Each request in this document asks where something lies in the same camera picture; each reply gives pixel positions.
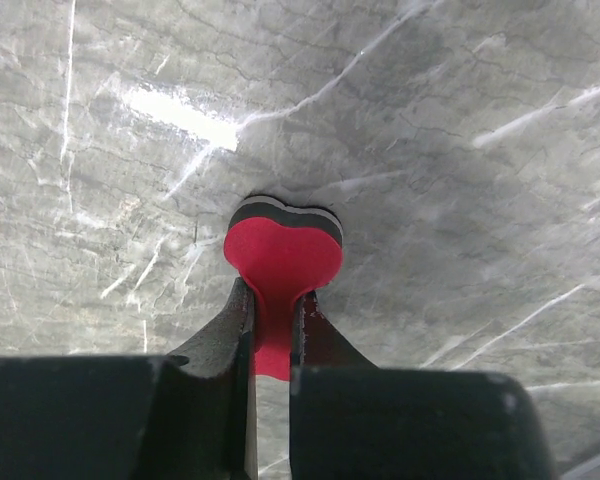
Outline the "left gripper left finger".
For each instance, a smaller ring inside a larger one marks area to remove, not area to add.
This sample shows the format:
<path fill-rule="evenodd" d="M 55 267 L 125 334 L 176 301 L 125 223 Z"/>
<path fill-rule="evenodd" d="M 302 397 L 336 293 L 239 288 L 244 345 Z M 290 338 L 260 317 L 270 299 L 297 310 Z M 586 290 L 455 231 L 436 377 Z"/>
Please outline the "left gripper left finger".
<path fill-rule="evenodd" d="M 226 305 L 169 359 L 186 376 L 183 425 L 200 479 L 255 477 L 255 297 L 235 280 Z"/>

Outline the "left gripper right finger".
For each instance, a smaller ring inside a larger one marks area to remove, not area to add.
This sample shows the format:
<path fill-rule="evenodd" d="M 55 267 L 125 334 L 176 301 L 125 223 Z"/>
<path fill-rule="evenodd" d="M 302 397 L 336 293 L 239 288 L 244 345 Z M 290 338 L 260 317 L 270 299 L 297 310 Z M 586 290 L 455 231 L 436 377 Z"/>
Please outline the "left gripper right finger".
<path fill-rule="evenodd" d="M 302 375 L 344 378 L 378 372 L 378 366 L 329 321 L 315 291 L 297 301 L 290 353 L 292 380 L 299 380 Z"/>

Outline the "red heart-shaped eraser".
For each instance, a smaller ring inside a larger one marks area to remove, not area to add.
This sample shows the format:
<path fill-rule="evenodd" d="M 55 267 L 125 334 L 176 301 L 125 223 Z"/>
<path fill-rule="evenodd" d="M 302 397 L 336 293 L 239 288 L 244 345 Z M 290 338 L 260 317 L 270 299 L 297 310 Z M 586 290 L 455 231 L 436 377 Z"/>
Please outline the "red heart-shaped eraser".
<path fill-rule="evenodd" d="M 342 224 L 323 207 L 250 196 L 229 221 L 223 251 L 255 295 L 255 373 L 288 381 L 296 302 L 340 271 Z"/>

